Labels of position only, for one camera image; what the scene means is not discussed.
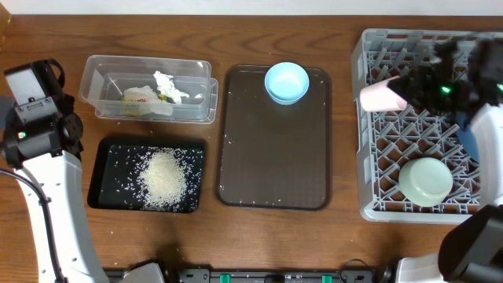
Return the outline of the yellow green snack wrapper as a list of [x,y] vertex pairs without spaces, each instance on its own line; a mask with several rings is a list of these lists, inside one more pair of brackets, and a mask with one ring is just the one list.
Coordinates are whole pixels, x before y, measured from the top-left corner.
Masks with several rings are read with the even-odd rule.
[[145,103],[170,103],[170,98],[162,94],[128,94],[122,101],[145,102]]

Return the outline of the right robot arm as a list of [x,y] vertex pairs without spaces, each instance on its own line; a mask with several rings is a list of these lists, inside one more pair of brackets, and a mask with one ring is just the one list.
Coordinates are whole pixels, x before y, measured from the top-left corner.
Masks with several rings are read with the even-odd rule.
[[502,280],[502,41],[478,41],[465,80],[452,77],[457,51],[456,42],[439,43],[429,66],[387,86],[431,114],[467,116],[479,157],[479,210],[444,237],[437,254],[400,259],[396,282]]

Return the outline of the pink plastic cup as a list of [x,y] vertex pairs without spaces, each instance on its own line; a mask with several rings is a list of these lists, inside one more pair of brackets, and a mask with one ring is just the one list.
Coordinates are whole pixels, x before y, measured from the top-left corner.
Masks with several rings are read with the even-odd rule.
[[398,76],[374,83],[363,88],[359,94],[359,101],[367,112],[402,111],[406,109],[406,100],[396,94],[388,84]]

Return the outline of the mint green bowl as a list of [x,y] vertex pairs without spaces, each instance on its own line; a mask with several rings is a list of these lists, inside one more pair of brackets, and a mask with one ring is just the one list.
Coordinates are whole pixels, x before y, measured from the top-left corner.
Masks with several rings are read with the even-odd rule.
[[398,186],[402,194],[421,207],[441,204],[453,188],[450,169],[440,160],[423,157],[407,162],[400,170]]

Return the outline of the white rice pile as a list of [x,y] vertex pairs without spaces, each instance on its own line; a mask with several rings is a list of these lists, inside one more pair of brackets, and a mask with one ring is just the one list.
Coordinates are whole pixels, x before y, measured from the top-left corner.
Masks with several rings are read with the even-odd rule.
[[202,149],[114,145],[99,201],[114,209],[192,213],[199,205]]

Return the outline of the light blue small bowl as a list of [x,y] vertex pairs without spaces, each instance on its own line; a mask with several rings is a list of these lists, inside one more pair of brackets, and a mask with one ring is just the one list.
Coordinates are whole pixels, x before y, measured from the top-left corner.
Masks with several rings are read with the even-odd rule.
[[266,72],[264,86],[270,98],[279,105],[293,105],[307,93],[310,79],[300,65],[281,62]]

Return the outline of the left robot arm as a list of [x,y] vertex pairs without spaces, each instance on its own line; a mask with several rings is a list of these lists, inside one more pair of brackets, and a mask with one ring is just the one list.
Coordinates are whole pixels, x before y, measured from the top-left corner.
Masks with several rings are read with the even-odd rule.
[[111,281],[94,251],[76,156],[47,153],[1,174],[15,178],[25,195],[41,282]]

